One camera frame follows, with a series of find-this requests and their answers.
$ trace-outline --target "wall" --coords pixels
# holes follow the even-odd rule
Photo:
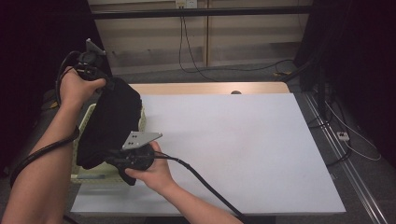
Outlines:
[[[176,7],[175,1],[158,0],[90,0],[89,3],[94,12]],[[198,0],[198,8],[283,7],[311,3],[311,0]],[[266,58],[272,61],[292,58],[303,37],[306,20],[307,15],[185,18],[192,54],[199,66],[265,63]],[[98,20],[96,24],[105,49],[112,52],[108,57],[115,75],[152,69],[178,69],[180,18]],[[181,58],[188,62],[191,56],[187,41],[183,38]],[[276,49],[268,50],[270,45],[289,43],[292,43],[292,53],[288,55]],[[192,64],[187,63],[186,66],[192,67]]]

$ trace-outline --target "dark background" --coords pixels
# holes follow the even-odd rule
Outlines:
[[[85,51],[87,38],[100,48],[103,45],[94,21],[56,16],[89,13],[87,1],[7,0],[2,1],[0,8],[3,139],[0,171],[3,171],[33,130],[43,95],[54,88],[64,57],[72,50]]]
[[[318,57],[318,47],[330,37],[319,54],[327,82],[360,125],[361,134],[396,167],[396,2],[314,1],[317,6],[334,3],[334,10],[311,14],[294,62],[301,66]],[[317,81],[315,69],[300,76],[302,89]]]

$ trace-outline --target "wrist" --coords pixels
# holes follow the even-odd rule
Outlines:
[[[60,109],[68,111],[70,113],[79,113],[82,107],[83,103],[77,101],[64,101],[62,102]]]
[[[180,189],[181,187],[175,181],[173,181],[172,183],[168,184],[166,187],[156,189],[155,191],[164,198],[167,198],[173,193],[179,191]]]
[[[81,111],[82,105],[79,104],[61,104],[55,119],[63,124],[77,124],[78,115]]]

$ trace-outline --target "metal rail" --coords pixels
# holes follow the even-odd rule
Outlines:
[[[338,140],[336,134],[332,130],[332,127],[329,124],[325,125],[324,120],[320,118],[319,112],[317,111],[318,104],[315,99],[312,96],[308,96],[306,94],[304,96],[314,116],[318,117],[318,123],[323,125],[322,131],[329,141],[334,154],[336,155],[337,159],[341,158],[342,155],[346,153],[346,150]],[[366,209],[366,212],[373,223],[388,224],[388,221],[381,211],[375,197],[362,180],[352,161],[343,161],[341,165],[344,169],[344,172],[346,173],[347,178],[349,179],[350,184],[353,186],[358,197],[361,199],[361,204]]]
[[[230,8],[185,8],[158,9],[137,11],[100,11],[84,13],[56,13],[51,16],[68,20],[112,20],[133,18],[165,18],[165,17],[202,17],[202,16],[242,16],[242,15],[286,15],[308,14],[316,11],[329,10],[331,7],[230,7]]]

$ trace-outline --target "white tabletop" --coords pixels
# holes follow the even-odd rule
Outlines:
[[[189,163],[248,215],[345,212],[291,93],[142,95],[147,132],[161,132],[163,152]],[[187,169],[169,161],[176,182],[229,210]],[[137,181],[82,184],[72,212],[83,216],[179,216]]]

